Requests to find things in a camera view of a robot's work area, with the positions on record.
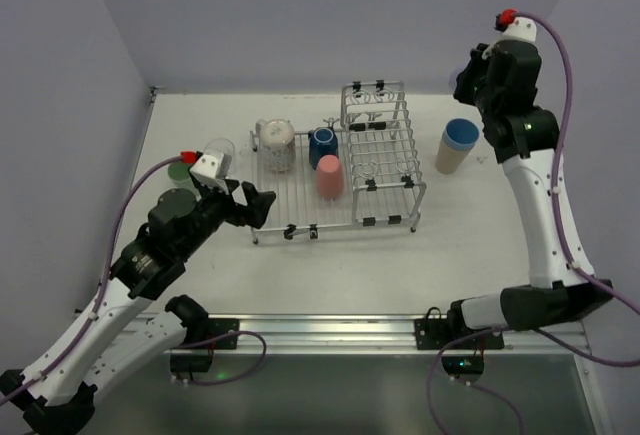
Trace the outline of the clear plastic tumbler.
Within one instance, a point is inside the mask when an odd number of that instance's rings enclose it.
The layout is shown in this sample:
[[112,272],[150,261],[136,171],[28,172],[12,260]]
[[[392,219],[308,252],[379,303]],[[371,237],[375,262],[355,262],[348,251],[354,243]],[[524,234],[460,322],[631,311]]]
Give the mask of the clear plastic tumbler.
[[236,150],[227,138],[215,138],[204,149],[205,166],[214,170],[217,178],[230,178],[235,170]]

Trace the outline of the green plastic cup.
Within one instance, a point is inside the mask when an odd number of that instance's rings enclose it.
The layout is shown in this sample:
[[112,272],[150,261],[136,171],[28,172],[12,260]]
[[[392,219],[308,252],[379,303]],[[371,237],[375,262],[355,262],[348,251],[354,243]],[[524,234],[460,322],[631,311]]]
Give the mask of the green plastic cup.
[[175,187],[188,189],[195,192],[196,189],[193,185],[189,172],[190,168],[190,164],[186,164],[184,162],[174,162],[168,166],[167,175]]

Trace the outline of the light blue plastic cup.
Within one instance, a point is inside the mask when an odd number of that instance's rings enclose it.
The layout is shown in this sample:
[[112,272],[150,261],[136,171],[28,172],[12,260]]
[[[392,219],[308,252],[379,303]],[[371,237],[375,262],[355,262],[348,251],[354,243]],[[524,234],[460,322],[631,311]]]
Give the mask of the light blue plastic cup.
[[464,118],[450,120],[442,134],[445,145],[456,151],[473,149],[479,137],[478,127],[472,121]]

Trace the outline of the pink plastic cup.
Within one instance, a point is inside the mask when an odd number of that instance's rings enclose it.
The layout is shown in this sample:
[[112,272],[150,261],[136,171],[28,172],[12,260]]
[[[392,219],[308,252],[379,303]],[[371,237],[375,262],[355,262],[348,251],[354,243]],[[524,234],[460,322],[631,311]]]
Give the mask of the pink plastic cup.
[[324,156],[316,168],[315,187],[323,199],[335,200],[344,191],[343,166],[337,156]]

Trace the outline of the beige plastic cup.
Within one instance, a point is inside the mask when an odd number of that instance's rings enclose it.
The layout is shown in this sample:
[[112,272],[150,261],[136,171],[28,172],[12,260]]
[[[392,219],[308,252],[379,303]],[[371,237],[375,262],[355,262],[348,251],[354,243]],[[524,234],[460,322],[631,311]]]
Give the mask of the beige plastic cup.
[[444,175],[453,174],[470,153],[469,148],[460,149],[451,147],[442,138],[439,143],[434,166],[436,170]]

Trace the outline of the lavender plastic cup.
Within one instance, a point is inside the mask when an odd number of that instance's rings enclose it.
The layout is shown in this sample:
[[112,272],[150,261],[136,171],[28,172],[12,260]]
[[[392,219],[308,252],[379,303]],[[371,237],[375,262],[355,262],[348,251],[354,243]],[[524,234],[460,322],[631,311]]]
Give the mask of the lavender plastic cup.
[[461,71],[460,70],[455,70],[454,72],[451,73],[450,77],[449,77],[449,86],[454,89],[457,86],[457,79],[460,75]]

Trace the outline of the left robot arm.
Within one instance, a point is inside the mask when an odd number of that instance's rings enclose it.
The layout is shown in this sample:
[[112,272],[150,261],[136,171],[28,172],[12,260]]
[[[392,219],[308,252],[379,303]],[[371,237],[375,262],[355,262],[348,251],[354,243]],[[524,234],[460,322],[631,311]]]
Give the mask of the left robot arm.
[[224,223],[262,227],[276,199],[249,182],[163,193],[125,246],[89,305],[63,336],[26,368],[1,376],[6,401],[36,434],[77,434],[96,402],[155,354],[172,348],[218,346],[208,314],[192,298],[172,298],[137,334],[116,339],[127,325],[186,271],[188,259]]

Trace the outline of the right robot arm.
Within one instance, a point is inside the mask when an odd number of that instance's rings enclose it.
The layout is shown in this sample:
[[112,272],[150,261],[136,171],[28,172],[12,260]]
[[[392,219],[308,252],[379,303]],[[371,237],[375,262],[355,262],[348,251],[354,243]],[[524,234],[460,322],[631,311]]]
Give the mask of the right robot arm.
[[502,166],[518,206],[529,260],[529,282],[497,294],[458,300],[454,328],[526,331],[583,319],[611,300],[609,280],[589,282],[591,270],[560,171],[552,164],[560,130],[556,116],[535,103],[542,60],[529,42],[480,44],[456,78],[454,97],[478,109],[483,135]]

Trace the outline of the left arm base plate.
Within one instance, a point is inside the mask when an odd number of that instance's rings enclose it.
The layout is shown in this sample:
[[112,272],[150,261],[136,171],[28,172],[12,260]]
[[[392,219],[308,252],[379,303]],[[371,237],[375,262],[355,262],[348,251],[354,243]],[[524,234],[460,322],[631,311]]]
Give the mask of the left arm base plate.
[[[207,318],[196,322],[187,328],[185,338],[178,344],[179,347],[193,345],[196,342],[204,342],[222,335],[238,331],[240,320],[238,318],[222,317]],[[229,337],[218,342],[211,342],[208,345],[199,345],[198,349],[208,350],[235,350],[237,348],[237,338]]]

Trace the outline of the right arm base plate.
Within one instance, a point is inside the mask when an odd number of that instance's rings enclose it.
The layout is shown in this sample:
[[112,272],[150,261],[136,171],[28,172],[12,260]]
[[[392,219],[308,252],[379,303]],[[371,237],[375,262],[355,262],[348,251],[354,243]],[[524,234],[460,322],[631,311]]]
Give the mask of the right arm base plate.
[[420,351],[438,351],[447,343],[473,334],[469,340],[453,346],[457,350],[502,350],[506,347],[503,335],[480,336],[478,331],[473,332],[463,329],[455,333],[444,318],[417,318],[413,320],[414,338],[416,348]]

